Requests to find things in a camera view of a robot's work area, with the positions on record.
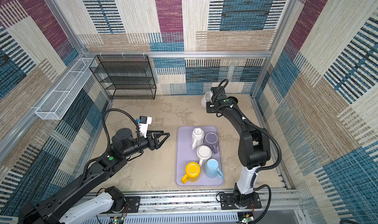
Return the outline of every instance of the light blue mug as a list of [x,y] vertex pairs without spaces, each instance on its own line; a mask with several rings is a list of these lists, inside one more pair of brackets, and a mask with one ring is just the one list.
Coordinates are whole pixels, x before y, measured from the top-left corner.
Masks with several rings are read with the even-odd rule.
[[215,159],[209,159],[206,162],[203,172],[208,178],[215,178],[216,176],[221,179],[224,178],[223,172],[219,169],[218,161]]

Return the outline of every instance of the concrete floor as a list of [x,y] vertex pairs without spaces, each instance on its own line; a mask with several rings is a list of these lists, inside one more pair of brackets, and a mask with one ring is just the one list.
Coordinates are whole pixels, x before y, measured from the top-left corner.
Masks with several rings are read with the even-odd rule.
[[[239,108],[254,124],[259,125],[249,95],[229,95],[239,99]],[[121,191],[152,191],[152,190],[202,190],[202,189],[233,189],[240,176],[242,167],[237,150],[239,135],[231,123],[224,117],[206,113],[201,105],[200,95],[163,96],[156,95],[155,100],[114,100],[112,108],[125,110],[134,118],[139,116],[152,117],[149,130],[164,130],[170,137],[163,146],[154,151],[144,150],[144,154],[130,161],[112,178],[97,188],[116,186]],[[135,125],[131,120],[117,112],[110,112],[106,125],[112,137],[121,128],[130,128],[135,137]],[[175,159],[177,129],[180,126],[213,125],[218,128],[219,147],[223,162],[224,184],[218,187],[181,187],[175,184]],[[92,157],[101,155],[106,149],[106,136],[102,131]],[[268,184],[270,187],[282,187],[277,170],[261,171],[256,186]]]

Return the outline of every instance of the white wire basket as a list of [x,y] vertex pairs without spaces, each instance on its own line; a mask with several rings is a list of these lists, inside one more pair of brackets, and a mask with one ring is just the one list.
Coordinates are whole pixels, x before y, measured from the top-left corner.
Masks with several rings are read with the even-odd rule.
[[81,58],[35,111],[42,120],[61,120],[91,76],[93,58]]

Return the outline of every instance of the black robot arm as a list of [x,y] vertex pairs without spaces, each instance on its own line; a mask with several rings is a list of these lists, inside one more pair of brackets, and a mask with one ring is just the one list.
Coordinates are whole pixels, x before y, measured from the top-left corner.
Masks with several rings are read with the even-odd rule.
[[270,159],[269,138],[250,125],[254,124],[239,109],[237,99],[227,98],[222,86],[212,87],[211,91],[214,97],[212,102],[207,102],[206,111],[216,113],[218,117],[224,116],[239,133],[238,156],[241,164],[249,170],[257,166],[265,166]]
[[81,176],[66,185],[53,196],[36,205],[26,204],[20,209],[19,223],[22,224],[58,224],[61,217],[96,186],[111,178],[127,162],[143,154],[143,150],[159,149],[169,137],[163,131],[147,131],[146,137],[133,138],[128,128],[120,129],[112,137],[112,144],[99,157],[88,161]]

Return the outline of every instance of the yellow mug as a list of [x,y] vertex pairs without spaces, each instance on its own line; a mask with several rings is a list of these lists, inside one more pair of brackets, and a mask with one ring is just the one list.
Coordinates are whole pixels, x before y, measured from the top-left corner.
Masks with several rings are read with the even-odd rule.
[[201,167],[196,162],[190,162],[185,167],[185,176],[181,179],[181,182],[185,184],[187,181],[196,182],[200,177]]

